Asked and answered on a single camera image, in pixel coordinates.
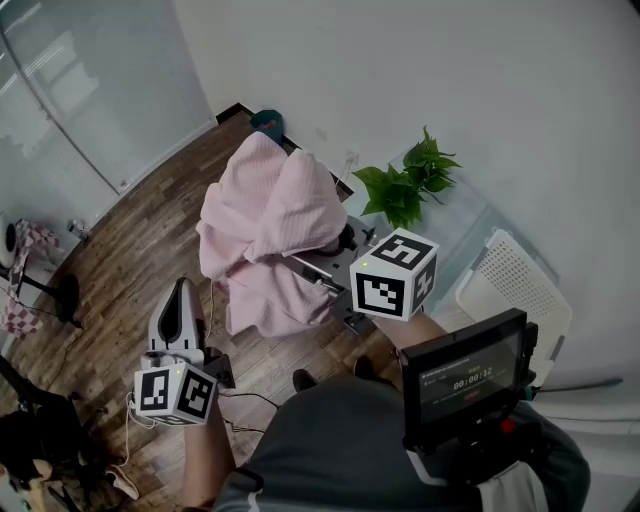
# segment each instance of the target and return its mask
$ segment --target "green plant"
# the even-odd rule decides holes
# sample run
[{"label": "green plant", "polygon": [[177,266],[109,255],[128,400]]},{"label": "green plant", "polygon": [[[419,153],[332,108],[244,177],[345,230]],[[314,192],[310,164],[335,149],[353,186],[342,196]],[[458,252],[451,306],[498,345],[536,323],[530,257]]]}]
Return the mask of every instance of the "green plant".
[{"label": "green plant", "polygon": [[455,185],[448,169],[460,166],[449,158],[455,153],[442,153],[436,139],[429,137],[426,126],[423,131],[424,140],[405,155],[402,172],[389,164],[386,173],[377,167],[365,167],[353,173],[365,184],[369,194],[362,215],[383,212],[394,228],[408,228],[415,221],[422,222],[420,202],[426,202],[422,194],[443,204],[434,194]]}]

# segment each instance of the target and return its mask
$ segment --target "pink blanket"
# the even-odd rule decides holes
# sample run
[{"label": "pink blanket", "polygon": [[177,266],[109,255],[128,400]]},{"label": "pink blanket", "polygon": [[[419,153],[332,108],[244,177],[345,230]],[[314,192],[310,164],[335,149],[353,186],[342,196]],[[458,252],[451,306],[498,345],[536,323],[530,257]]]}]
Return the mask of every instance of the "pink blanket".
[{"label": "pink blanket", "polygon": [[229,333],[255,325],[263,336],[284,336],[326,319],[326,289],[282,263],[333,242],[347,221],[329,170],[313,155],[287,158],[254,133],[207,190],[201,218],[200,268],[229,292]]}]

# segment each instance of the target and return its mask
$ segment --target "timer display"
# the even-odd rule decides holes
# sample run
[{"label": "timer display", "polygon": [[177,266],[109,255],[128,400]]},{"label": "timer display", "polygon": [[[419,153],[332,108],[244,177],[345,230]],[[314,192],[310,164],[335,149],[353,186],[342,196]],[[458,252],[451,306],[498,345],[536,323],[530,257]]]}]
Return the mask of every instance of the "timer display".
[{"label": "timer display", "polygon": [[468,407],[516,380],[518,335],[463,358],[420,374],[423,422],[433,421]]}]

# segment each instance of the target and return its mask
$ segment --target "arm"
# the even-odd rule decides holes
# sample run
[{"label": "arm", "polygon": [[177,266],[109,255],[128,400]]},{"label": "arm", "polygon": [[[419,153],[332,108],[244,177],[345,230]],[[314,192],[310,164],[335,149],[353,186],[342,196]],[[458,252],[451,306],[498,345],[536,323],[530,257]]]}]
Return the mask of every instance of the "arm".
[{"label": "arm", "polygon": [[211,405],[206,425],[185,427],[184,446],[184,506],[210,509],[236,468],[217,401]]},{"label": "arm", "polygon": [[376,318],[374,324],[387,335],[398,350],[444,336],[446,331],[427,315],[418,313],[408,322]]}]

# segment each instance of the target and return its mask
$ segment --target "teal object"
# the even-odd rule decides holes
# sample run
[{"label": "teal object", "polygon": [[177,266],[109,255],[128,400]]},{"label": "teal object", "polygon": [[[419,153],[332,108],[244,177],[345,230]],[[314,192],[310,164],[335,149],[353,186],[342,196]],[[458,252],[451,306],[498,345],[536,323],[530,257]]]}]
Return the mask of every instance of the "teal object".
[{"label": "teal object", "polygon": [[264,133],[276,144],[282,146],[284,123],[280,112],[277,110],[261,110],[251,116],[250,123],[257,131]]}]

